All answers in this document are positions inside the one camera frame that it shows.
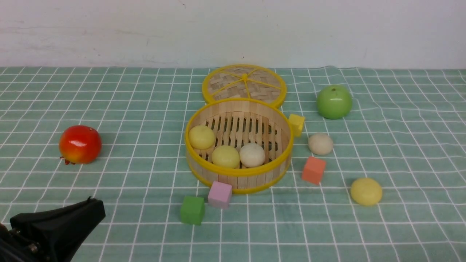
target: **orange cube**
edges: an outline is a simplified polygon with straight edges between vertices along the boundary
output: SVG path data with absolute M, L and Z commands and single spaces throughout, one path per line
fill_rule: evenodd
M 327 162 L 310 156 L 302 170 L 301 179 L 319 185 Z

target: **toy fruit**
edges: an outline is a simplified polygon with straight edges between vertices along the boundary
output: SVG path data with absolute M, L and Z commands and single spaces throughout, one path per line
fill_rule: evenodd
M 333 150 L 333 140 L 324 133 L 315 133 L 308 139 L 309 150 L 316 155 L 327 155 Z
M 358 178 L 351 184 L 352 199 L 362 206 L 373 206 L 382 199 L 382 187 L 372 178 Z
M 196 149 L 207 149 L 215 143 L 215 134 L 206 125 L 196 125 L 188 133 L 189 143 Z
M 327 119 L 339 119 L 348 115 L 352 106 L 351 94 L 342 85 L 327 86 L 317 96 L 317 111 Z
M 240 165 L 240 154 L 230 145 L 221 145 L 213 150 L 212 163 L 222 167 L 237 168 Z
M 256 143 L 249 143 L 240 149 L 240 161 L 246 167 L 260 166 L 265 161 L 265 151 Z
M 63 132 L 58 143 L 65 165 L 88 164 L 100 153 L 102 141 L 99 132 L 85 125 L 73 125 Z

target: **yellow bun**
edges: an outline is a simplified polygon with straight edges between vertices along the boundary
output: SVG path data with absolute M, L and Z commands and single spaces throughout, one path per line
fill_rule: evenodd
M 237 168 L 240 165 L 240 154 L 230 145 L 221 145 L 213 150 L 212 163 L 222 167 Z
M 205 125 L 197 125 L 188 133 L 189 143 L 195 149 L 207 149 L 215 143 L 215 134 Z
M 373 206 L 382 199 L 382 187 L 372 178 L 358 178 L 351 184 L 352 199 L 362 206 Z

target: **steamer lid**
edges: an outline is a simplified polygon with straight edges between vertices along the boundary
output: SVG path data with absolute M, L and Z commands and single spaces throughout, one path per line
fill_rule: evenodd
M 266 102 L 279 108 L 285 101 L 287 87 L 283 79 L 270 69 L 235 64 L 212 71 L 202 83 L 206 103 L 242 97 Z

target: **green cube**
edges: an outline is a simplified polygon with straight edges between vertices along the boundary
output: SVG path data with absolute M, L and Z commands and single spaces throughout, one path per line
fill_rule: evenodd
M 185 196 L 181 205 L 181 222 L 200 225 L 206 212 L 204 198 Z

